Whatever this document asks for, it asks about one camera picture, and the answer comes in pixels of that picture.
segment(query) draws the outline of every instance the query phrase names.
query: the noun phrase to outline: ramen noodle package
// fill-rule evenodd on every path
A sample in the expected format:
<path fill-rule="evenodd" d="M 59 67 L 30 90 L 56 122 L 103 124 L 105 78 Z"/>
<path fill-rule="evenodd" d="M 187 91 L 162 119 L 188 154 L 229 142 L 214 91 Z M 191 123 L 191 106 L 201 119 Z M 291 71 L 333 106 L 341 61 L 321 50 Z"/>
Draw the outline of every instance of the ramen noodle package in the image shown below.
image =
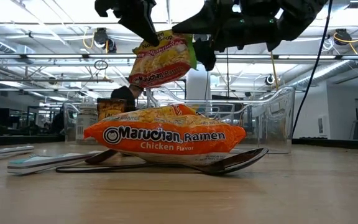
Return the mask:
<path fill-rule="evenodd" d="M 172 30 L 157 33 L 157 47 L 143 41 L 133 51 L 137 55 L 129 83 L 143 88 L 159 86 L 184 76 L 197 61 L 192 35 L 173 34 Z"/>
<path fill-rule="evenodd" d="M 98 98 L 99 121 L 125 111 L 126 100 Z"/>
<path fill-rule="evenodd" d="M 242 127 L 198 115 L 185 105 L 117 114 L 85 130 L 86 138 L 146 161 L 198 166 L 224 159 L 245 136 Z"/>

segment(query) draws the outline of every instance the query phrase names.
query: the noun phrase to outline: plastic container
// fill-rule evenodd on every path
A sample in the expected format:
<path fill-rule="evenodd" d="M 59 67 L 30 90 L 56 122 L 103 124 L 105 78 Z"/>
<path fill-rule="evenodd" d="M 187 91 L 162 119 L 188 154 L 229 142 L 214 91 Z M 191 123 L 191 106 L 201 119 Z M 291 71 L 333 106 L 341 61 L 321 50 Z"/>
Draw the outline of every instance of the plastic container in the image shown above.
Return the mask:
<path fill-rule="evenodd" d="M 65 142 L 75 143 L 75 126 L 76 117 L 80 112 L 76 105 L 66 101 L 62 106 L 65 129 L 63 134 L 65 135 Z"/>
<path fill-rule="evenodd" d="M 98 110 L 96 104 L 83 103 L 78 105 L 80 112 L 77 114 L 75 126 L 75 141 L 78 144 L 96 144 L 94 138 L 84 139 L 84 130 L 98 122 Z"/>
<path fill-rule="evenodd" d="M 258 147 L 269 149 L 270 154 L 291 153 L 295 89 L 284 87 L 273 95 L 256 100 L 183 100 L 166 88 L 159 88 L 174 100 L 165 103 L 185 103 L 202 108 L 201 113 L 231 125 L 242 126 L 246 138 L 234 151 L 246 152 Z"/>

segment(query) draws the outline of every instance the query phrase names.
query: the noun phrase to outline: table surface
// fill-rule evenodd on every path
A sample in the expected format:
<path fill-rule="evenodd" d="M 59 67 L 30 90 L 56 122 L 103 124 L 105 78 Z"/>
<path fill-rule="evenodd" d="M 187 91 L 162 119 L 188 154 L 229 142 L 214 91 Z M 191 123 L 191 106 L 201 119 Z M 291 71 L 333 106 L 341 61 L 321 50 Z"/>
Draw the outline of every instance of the table surface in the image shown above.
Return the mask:
<path fill-rule="evenodd" d="M 51 156 L 104 150 L 34 146 Z M 8 174 L 8 160 L 21 157 L 0 160 L 0 224 L 358 223 L 358 150 L 293 146 L 225 177 L 186 169 Z"/>

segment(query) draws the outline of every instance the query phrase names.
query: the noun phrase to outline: clear plastic bin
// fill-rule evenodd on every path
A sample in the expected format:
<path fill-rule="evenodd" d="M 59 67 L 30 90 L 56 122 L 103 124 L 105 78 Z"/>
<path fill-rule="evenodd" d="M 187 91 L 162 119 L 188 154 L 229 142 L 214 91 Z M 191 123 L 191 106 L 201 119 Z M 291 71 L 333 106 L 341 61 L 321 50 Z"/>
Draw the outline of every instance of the clear plastic bin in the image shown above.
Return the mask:
<path fill-rule="evenodd" d="M 73 103 L 68 101 L 63 103 L 63 114 L 64 114 L 64 123 L 65 123 L 65 142 L 75 144 L 75 124 L 76 117 L 79 113 L 79 109 Z"/>
<path fill-rule="evenodd" d="M 295 89 L 292 87 L 282 88 L 263 100 L 183 100 L 166 88 L 154 91 L 162 91 L 174 99 L 159 100 L 158 104 L 185 103 L 211 119 L 242 126 L 247 131 L 247 137 L 233 151 L 245 152 L 265 147 L 273 154 L 291 153 L 295 100 Z"/>

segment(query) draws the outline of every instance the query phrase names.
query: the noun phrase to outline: spoon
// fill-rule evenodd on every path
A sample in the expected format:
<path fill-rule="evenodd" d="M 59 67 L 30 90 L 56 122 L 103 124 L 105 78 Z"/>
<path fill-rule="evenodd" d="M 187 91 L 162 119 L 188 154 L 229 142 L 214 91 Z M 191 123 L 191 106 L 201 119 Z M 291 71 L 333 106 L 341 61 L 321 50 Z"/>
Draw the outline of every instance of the spoon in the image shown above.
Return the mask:
<path fill-rule="evenodd" d="M 85 162 L 90 165 L 96 165 L 101 162 L 104 162 L 105 160 L 109 159 L 113 155 L 117 154 L 117 151 L 113 149 L 108 149 L 104 152 L 101 152 L 99 154 L 96 154 L 90 158 L 85 159 Z"/>
<path fill-rule="evenodd" d="M 56 172 L 95 173 L 95 172 L 114 172 L 115 170 L 138 169 L 143 167 L 187 167 L 190 169 L 198 170 L 208 175 L 223 175 L 251 166 L 259 159 L 264 157 L 264 155 L 266 155 L 268 151 L 269 151 L 268 149 L 264 149 L 264 148 L 253 149 L 251 151 L 243 152 L 241 154 L 228 157 L 226 159 L 223 159 L 221 161 L 206 166 L 191 166 L 185 164 L 176 164 L 172 162 L 170 163 L 146 162 L 143 164 L 99 166 L 99 167 L 61 166 L 56 168 Z"/>

